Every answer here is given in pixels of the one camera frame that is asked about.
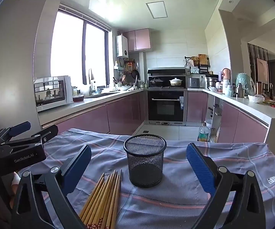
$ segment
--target black mesh pen holder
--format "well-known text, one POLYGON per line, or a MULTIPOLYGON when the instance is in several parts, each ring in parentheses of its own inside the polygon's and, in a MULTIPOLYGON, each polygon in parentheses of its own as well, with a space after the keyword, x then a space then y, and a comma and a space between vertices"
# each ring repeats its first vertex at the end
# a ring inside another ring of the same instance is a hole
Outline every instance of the black mesh pen holder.
POLYGON ((165 149, 166 141, 153 134, 136 135, 124 142, 133 185, 149 188, 162 180, 165 149))

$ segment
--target ceiling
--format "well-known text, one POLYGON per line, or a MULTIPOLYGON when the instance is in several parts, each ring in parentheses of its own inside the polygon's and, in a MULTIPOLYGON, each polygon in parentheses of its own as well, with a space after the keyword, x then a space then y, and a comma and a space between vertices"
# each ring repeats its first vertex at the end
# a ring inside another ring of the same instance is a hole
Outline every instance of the ceiling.
POLYGON ((62 0, 86 14, 97 14, 112 27, 126 31, 140 28, 205 29, 218 0, 62 0), (164 1, 168 18, 153 19, 146 3, 164 1))
MULTIPOLYGON (((242 33, 249 28, 256 29, 260 16, 274 6, 273 0, 240 0, 233 10, 239 31, 242 33)), ((266 26, 264 33, 257 40, 265 42, 275 52, 275 20, 266 26)))

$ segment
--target microwave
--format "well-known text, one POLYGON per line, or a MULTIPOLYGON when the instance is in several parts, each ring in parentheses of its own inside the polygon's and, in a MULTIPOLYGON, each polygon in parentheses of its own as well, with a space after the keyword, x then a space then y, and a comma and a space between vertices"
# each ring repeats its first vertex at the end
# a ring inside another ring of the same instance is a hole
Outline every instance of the microwave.
POLYGON ((34 80, 37 111, 73 103, 71 77, 42 77, 34 80))

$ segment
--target cutting board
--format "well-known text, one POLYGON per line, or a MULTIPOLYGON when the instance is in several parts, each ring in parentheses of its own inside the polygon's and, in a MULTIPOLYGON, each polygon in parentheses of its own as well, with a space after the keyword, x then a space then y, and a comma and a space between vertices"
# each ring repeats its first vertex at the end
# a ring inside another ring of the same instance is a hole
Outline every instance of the cutting board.
POLYGON ((207 65, 207 56, 206 56, 206 54, 199 54, 199 64, 207 65))

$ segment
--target recessed light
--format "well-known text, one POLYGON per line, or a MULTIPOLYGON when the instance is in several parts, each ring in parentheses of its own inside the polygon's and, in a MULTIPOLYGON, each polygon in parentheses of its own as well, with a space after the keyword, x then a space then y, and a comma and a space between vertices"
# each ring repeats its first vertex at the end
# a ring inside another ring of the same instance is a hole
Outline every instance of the recessed light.
POLYGON ((146 3, 152 18, 167 18, 167 12, 164 1, 146 3))

